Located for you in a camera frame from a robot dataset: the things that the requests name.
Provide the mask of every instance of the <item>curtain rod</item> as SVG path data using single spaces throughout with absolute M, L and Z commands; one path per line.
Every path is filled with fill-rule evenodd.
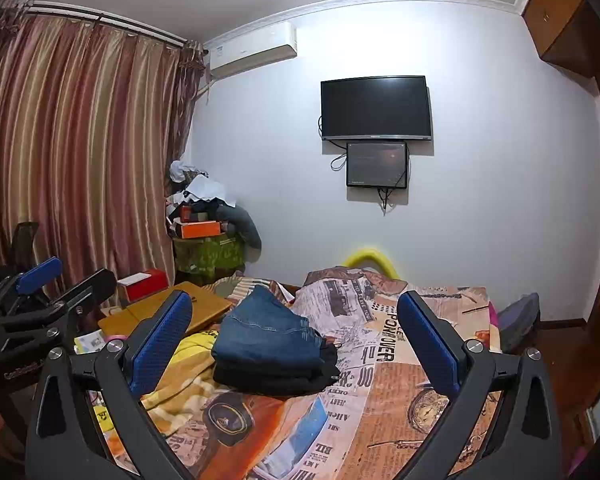
M 57 2 L 44 2 L 41 0 L 33 0 L 30 3 L 27 12 L 34 14 L 53 14 L 57 16 L 68 16 L 71 18 L 79 18 L 81 20 L 99 21 L 101 23 L 107 23 L 107 25 L 113 25 L 129 32 L 137 32 L 144 36 L 150 36 L 157 38 L 158 40 L 164 41 L 165 43 L 172 44 L 181 48 L 187 40 L 171 34 L 166 30 L 152 27 L 146 23 L 136 22 L 126 18 L 125 16 L 119 16 L 112 14 L 111 12 L 105 12 L 103 10 L 91 9 L 89 7 L 82 7 L 71 4 L 59 4 Z

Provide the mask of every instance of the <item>yellow arch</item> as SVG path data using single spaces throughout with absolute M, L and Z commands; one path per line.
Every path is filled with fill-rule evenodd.
M 356 267 L 360 262 L 364 260 L 372 260 L 373 262 L 378 264 L 378 267 L 380 267 L 382 273 L 385 276 L 391 278 L 392 280 L 400 279 L 400 276 L 398 276 L 398 273 L 395 272 L 395 268 L 389 261 L 389 258 L 384 256 L 384 254 L 382 254 L 377 249 L 360 249 L 359 251 L 353 253 L 349 258 L 344 260 L 343 265 L 345 267 Z

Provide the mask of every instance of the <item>bed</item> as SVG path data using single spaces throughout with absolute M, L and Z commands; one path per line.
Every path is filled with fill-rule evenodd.
M 142 403 L 176 455 L 200 480 L 391 479 L 415 453 L 447 404 L 396 321 L 397 298 L 416 290 L 462 338 L 499 350 L 496 317 L 483 287 L 419 287 L 368 270 L 309 273 L 290 304 L 271 280 L 223 278 L 210 290 L 237 304 L 263 285 L 306 316 L 338 348 L 340 379 L 317 395 L 277 399 L 242 394 L 212 379 L 218 325 L 184 339 L 156 390 Z M 490 395 L 453 471 L 469 465 L 497 404 Z M 107 442 L 134 470 L 115 431 Z

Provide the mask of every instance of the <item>wall-mounted television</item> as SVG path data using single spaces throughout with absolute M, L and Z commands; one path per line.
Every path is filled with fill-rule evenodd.
M 423 75 L 322 81 L 320 98 L 325 140 L 431 138 Z

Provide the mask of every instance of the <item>television screen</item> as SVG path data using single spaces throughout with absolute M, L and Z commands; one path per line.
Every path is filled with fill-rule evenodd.
M 348 142 L 347 186 L 406 188 L 405 142 Z
M 424 76 L 322 81 L 323 139 L 430 139 Z

